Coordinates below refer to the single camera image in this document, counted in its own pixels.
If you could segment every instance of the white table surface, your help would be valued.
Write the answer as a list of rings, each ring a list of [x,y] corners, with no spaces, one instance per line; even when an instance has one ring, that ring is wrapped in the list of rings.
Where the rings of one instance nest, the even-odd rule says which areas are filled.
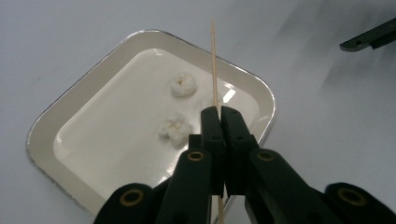
[[[28,160],[35,119],[127,35],[159,29],[265,80],[276,121],[263,145],[313,188],[357,185],[396,211],[396,42],[338,45],[396,16],[393,0],[0,3],[0,223],[92,223]],[[243,203],[227,223],[248,223]]]

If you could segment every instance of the bolt hole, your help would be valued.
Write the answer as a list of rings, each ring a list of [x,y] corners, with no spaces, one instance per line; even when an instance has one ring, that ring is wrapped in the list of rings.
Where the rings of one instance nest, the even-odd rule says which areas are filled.
[[[131,207],[139,204],[143,200],[144,193],[141,189],[129,189],[120,197],[120,204]]]

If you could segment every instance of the white food piece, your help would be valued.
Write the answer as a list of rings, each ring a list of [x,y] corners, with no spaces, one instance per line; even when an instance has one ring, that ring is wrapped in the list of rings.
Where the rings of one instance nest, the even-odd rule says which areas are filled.
[[[171,87],[172,93],[177,97],[192,95],[197,89],[197,85],[192,74],[185,72],[178,74],[172,80]]]
[[[158,130],[158,135],[169,138],[175,147],[185,143],[191,133],[192,125],[179,113],[169,117]]]

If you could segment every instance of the wooden skewer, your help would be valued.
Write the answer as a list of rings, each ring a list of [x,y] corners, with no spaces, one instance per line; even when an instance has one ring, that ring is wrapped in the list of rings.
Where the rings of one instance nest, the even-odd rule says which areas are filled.
[[[212,20],[212,78],[213,78],[213,105],[219,111],[218,103],[218,73],[216,69],[216,44],[215,44],[215,23]],[[221,196],[218,196],[219,224],[224,224],[224,205]]]
[[[216,69],[215,23],[212,20],[212,78],[213,78],[213,105],[219,110],[218,104],[218,73]]]

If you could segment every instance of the white tray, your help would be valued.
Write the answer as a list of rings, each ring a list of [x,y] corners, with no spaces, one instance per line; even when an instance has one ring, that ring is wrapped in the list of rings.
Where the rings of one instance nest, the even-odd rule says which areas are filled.
[[[217,58],[218,88],[261,141],[275,113],[274,96],[259,78]],[[170,81],[194,75],[194,95],[176,98]],[[111,193],[128,183],[155,187],[178,155],[158,136],[167,116],[183,114],[200,133],[200,111],[212,98],[211,55],[161,31],[128,36],[51,105],[29,133],[31,160],[61,189],[96,215]]]

